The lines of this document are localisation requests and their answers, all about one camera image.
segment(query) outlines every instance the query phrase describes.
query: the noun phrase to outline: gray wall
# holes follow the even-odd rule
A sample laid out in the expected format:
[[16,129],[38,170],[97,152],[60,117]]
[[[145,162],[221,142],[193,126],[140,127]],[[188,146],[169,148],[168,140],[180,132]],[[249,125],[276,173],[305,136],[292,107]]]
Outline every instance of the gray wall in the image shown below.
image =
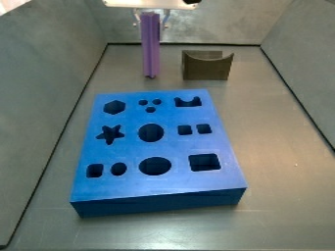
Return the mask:
[[[260,44],[292,0],[203,0],[195,11],[172,11],[163,42]],[[108,42],[139,42],[129,10],[89,0]]]
[[104,46],[82,0],[33,0],[0,17],[0,247],[8,244]]
[[335,148],[335,5],[296,0],[261,48]]

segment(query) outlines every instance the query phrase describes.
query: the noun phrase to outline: star-shaped hole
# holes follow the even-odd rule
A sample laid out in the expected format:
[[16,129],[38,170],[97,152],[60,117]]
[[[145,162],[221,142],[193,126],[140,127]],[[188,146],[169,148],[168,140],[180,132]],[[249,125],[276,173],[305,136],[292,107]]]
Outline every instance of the star-shaped hole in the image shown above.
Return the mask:
[[101,127],[101,134],[96,137],[96,139],[105,139],[105,144],[111,145],[115,138],[124,137],[124,134],[120,132],[120,125],[113,128],[108,126]]

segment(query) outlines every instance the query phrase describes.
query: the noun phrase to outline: square hole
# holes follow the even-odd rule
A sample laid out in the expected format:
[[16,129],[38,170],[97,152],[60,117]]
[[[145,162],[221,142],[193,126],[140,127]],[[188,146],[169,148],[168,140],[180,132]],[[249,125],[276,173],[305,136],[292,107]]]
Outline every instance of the square hole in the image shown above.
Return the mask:
[[177,134],[179,135],[191,135],[192,134],[191,125],[179,125],[177,126]]
[[103,164],[88,165],[86,177],[100,177],[103,171]]
[[208,124],[196,125],[196,129],[200,134],[212,133],[212,129]]
[[197,154],[188,156],[193,172],[219,170],[221,168],[216,154]]

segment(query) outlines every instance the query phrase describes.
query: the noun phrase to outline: blue foam block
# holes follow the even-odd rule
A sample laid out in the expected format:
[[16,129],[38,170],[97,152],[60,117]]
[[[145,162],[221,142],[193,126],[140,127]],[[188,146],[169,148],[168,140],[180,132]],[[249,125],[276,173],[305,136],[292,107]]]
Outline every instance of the blue foam block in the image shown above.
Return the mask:
[[207,90],[97,95],[70,194],[81,217],[233,205],[245,188]]

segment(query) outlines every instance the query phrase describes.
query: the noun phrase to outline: gray arch-shaped block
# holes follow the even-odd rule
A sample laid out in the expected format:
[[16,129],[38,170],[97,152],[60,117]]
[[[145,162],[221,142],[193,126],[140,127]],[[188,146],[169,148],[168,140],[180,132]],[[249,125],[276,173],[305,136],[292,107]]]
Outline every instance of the gray arch-shaped block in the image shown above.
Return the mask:
[[183,79],[227,80],[233,57],[223,57],[223,51],[183,51]]

